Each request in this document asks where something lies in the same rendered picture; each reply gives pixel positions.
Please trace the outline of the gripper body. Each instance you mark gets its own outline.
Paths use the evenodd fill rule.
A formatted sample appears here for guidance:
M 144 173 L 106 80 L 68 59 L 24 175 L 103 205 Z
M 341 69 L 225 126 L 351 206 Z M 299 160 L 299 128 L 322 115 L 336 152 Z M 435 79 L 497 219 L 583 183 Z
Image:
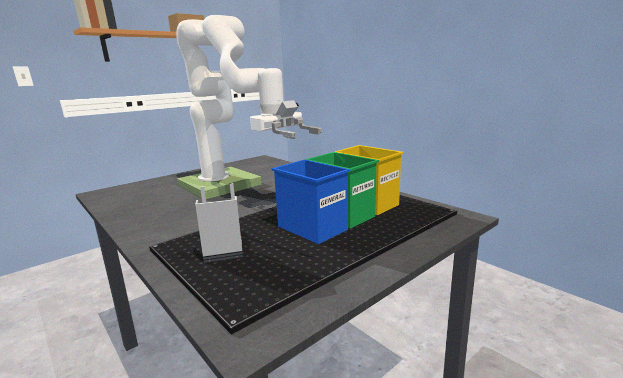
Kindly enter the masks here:
M 251 129 L 253 131 L 270 131 L 271 123 L 275 120 L 284 119 L 284 127 L 292 127 L 287 126 L 287 118 L 302 118 L 301 112 L 295 112 L 292 117 L 281 118 L 280 115 L 273 114 L 261 114 L 256 117 L 250 117 Z

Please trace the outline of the green open-top bin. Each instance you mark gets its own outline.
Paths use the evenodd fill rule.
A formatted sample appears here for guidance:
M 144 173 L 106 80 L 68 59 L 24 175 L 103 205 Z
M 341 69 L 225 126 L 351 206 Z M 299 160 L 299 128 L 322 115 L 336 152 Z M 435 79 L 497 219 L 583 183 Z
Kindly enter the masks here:
M 309 161 L 350 169 L 348 172 L 348 229 L 375 217 L 376 163 L 366 157 L 331 152 Z

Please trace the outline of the blue open bin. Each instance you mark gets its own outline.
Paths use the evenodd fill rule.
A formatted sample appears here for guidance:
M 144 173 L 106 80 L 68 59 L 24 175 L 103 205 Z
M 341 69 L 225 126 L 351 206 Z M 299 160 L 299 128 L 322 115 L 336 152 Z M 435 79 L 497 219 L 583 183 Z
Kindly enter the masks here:
M 348 230 L 348 172 L 301 160 L 271 168 L 278 227 L 320 244 Z

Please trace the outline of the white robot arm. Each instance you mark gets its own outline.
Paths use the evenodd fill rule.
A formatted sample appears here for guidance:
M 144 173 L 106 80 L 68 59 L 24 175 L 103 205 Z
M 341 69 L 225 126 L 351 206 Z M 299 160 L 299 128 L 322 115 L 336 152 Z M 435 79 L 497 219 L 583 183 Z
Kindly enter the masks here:
M 230 89 L 241 94 L 259 92 L 261 114 L 292 117 L 299 106 L 294 100 L 284 101 L 280 69 L 239 69 L 235 65 L 244 52 L 244 35 L 241 20 L 228 15 L 183 20 L 177 27 L 177 42 L 186 63 L 192 95 L 217 98 L 195 101 L 189 110 L 200 157 L 200 181 L 212 182 L 229 177 L 229 172 L 225 172 L 220 134 L 214 124 L 229 122 L 234 117 Z M 221 55 L 220 71 L 209 70 L 207 57 L 199 45 L 214 46 Z

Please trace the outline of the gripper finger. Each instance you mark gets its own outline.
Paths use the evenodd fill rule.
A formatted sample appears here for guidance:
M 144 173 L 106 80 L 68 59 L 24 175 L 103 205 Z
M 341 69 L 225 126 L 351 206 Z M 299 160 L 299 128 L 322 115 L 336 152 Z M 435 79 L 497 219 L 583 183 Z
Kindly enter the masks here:
M 321 128 L 305 126 L 304 118 L 287 118 L 287 126 L 293 126 L 296 124 L 298 124 L 301 129 L 309 130 L 312 134 L 320 134 L 320 132 L 322 132 Z
M 284 127 L 284 119 L 275 120 L 274 122 L 271 123 L 271 129 L 274 133 L 282 134 L 282 136 L 287 137 L 287 138 L 296 139 L 296 132 L 279 131 L 278 128 L 280 127 Z

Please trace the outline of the yellow open-top bin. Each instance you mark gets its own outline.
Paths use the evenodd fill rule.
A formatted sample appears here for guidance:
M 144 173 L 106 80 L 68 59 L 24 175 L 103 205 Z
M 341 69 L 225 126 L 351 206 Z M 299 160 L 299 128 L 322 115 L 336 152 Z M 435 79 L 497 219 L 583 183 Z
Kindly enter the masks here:
M 357 145 L 336 151 L 358 157 L 379 160 L 376 163 L 376 207 L 375 215 L 380 215 L 398 206 L 400 191 L 400 167 L 404 152 L 390 149 L 370 148 Z

